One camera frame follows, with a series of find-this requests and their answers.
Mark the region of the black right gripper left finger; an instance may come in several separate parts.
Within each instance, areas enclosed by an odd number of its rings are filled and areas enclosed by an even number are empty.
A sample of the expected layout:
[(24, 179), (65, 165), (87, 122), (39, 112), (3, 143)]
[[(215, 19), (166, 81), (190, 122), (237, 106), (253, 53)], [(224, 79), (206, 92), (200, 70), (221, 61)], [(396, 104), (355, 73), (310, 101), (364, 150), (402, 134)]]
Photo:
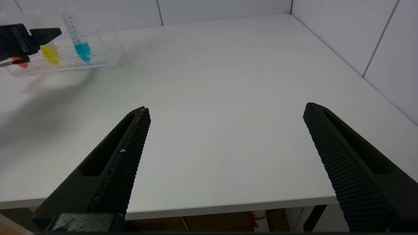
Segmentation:
[(33, 212), (38, 231), (123, 231), (150, 124), (148, 108), (128, 113)]

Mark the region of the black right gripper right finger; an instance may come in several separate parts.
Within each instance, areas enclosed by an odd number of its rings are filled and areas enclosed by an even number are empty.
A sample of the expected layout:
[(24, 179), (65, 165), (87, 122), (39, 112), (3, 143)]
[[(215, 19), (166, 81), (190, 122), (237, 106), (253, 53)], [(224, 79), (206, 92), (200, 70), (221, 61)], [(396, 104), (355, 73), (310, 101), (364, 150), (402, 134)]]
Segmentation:
[(416, 233), (417, 182), (328, 108), (309, 102), (303, 119), (349, 230)]

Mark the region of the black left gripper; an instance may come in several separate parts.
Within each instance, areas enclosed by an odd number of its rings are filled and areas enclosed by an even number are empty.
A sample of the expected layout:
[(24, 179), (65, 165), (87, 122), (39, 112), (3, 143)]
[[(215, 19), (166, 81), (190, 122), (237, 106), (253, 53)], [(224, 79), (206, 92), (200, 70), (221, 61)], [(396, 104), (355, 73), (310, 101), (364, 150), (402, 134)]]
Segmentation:
[[(46, 45), (62, 34), (60, 28), (30, 29), (32, 39), (37, 45)], [(19, 24), (1, 25), (0, 27), (0, 60), (6, 61), (13, 57), (17, 60), (1, 63), (0, 67), (20, 65), (30, 62), (30, 49), (27, 46), (29, 34), (26, 27)]]

